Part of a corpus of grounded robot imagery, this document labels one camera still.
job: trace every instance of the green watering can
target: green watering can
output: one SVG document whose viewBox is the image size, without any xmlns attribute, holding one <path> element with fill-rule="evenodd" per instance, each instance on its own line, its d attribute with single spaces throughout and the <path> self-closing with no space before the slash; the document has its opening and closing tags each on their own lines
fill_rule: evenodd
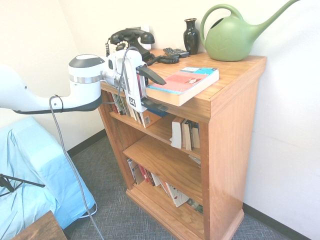
<svg viewBox="0 0 320 240">
<path fill-rule="evenodd" d="M 210 8 L 200 25 L 201 42 L 208 55 L 218 61 L 240 61 L 247 57 L 255 40 L 270 26 L 288 7 L 299 0 L 290 0 L 264 23 L 251 25 L 244 21 L 240 12 L 228 4 L 219 4 Z M 217 9 L 227 9 L 230 16 L 218 20 L 204 35 L 205 22 L 208 16 Z"/>
</svg>

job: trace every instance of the wooden bookshelf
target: wooden bookshelf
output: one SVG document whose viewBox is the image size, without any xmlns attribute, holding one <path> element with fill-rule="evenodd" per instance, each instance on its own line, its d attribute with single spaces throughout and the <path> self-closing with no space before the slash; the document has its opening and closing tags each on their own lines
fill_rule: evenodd
<svg viewBox="0 0 320 240">
<path fill-rule="evenodd" d="M 161 186 L 143 182 L 126 191 L 141 208 L 159 223 L 166 223 L 169 232 L 184 240 L 204 239 L 204 218 L 187 204 L 176 207 Z"/>
<path fill-rule="evenodd" d="M 203 204 L 201 169 L 186 153 L 146 135 L 124 150 L 123 154 Z"/>
<path fill-rule="evenodd" d="M 110 112 L 110 115 L 113 118 L 154 137 L 155 139 L 158 139 L 168 145 L 171 144 L 170 138 L 172 137 L 172 121 L 175 119 L 175 115 L 167 114 L 147 128 L 144 128 L 144 126 L 142 124 L 139 124 L 133 117 L 120 115 L 113 111 Z M 189 151 L 185 147 L 183 147 L 180 150 L 198 159 L 201 159 L 200 148 L 193 148 L 192 151 Z"/>
<path fill-rule="evenodd" d="M 159 49 L 152 53 L 164 54 Z M 248 56 L 238 62 L 221 62 L 199 53 L 176 64 L 153 64 L 149 68 L 163 78 L 185 67 L 219 68 L 220 78 L 180 107 L 161 102 L 169 114 L 148 128 L 114 113 L 109 105 L 99 107 L 126 194 L 175 238 L 231 240 L 241 223 L 258 82 L 266 60 Z M 106 83 L 101 90 L 105 102 L 107 92 L 117 93 Z M 175 116 L 199 123 L 200 149 L 171 147 Z M 188 155 L 201 159 L 201 168 Z M 146 182 L 136 185 L 128 158 L 202 204 L 203 215 L 186 203 L 175 207 L 161 187 Z"/>
</svg>

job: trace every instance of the carpet floor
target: carpet floor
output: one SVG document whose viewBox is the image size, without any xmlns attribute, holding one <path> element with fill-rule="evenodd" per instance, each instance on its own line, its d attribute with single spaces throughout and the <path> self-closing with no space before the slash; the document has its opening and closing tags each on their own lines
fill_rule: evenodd
<svg viewBox="0 0 320 240">
<path fill-rule="evenodd" d="M 126 185 L 104 137 L 72 158 L 92 193 L 97 212 L 93 218 L 105 240 L 175 240 L 126 195 Z M 81 218 L 64 232 L 72 240 L 99 240 L 90 219 Z M 286 240 L 287 238 L 245 215 L 232 240 Z"/>
</svg>

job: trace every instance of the blue sheet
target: blue sheet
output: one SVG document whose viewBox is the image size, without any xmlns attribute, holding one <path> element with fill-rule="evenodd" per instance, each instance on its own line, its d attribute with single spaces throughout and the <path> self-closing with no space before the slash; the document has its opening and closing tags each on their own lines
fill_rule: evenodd
<svg viewBox="0 0 320 240">
<path fill-rule="evenodd" d="M 50 210 L 63 229 L 86 212 L 61 146 L 31 116 L 0 129 L 0 174 L 45 184 L 41 188 L 23 183 L 15 192 L 0 197 L 0 240 L 10 240 Z M 79 178 L 90 209 L 95 200 Z M 10 182 L 13 187 L 19 184 Z M 6 192 L 0 187 L 0 195 Z"/>
</svg>

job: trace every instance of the baseboard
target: baseboard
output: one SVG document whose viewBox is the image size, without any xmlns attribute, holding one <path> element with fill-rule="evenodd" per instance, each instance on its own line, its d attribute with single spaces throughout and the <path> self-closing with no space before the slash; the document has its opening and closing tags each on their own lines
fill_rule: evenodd
<svg viewBox="0 0 320 240">
<path fill-rule="evenodd" d="M 246 215 L 250 216 L 251 218 L 257 220 L 258 222 L 268 226 L 272 230 L 278 232 L 279 234 L 283 235 L 284 237 L 291 239 L 291 240 L 311 240 L 310 238 L 303 236 L 301 233 L 293 230 L 292 228 L 274 220 L 273 218 L 265 215 L 264 213 L 254 209 L 253 207 L 243 204 L 243 211 Z"/>
<path fill-rule="evenodd" d="M 103 129 L 97 132 L 95 135 L 89 137 L 88 139 L 84 140 L 83 142 L 79 143 L 77 146 L 71 148 L 68 152 L 69 156 L 72 158 L 75 155 L 81 153 L 86 148 L 90 147 L 92 144 L 95 144 L 99 140 L 103 139 L 107 136 L 106 130 Z"/>
</svg>

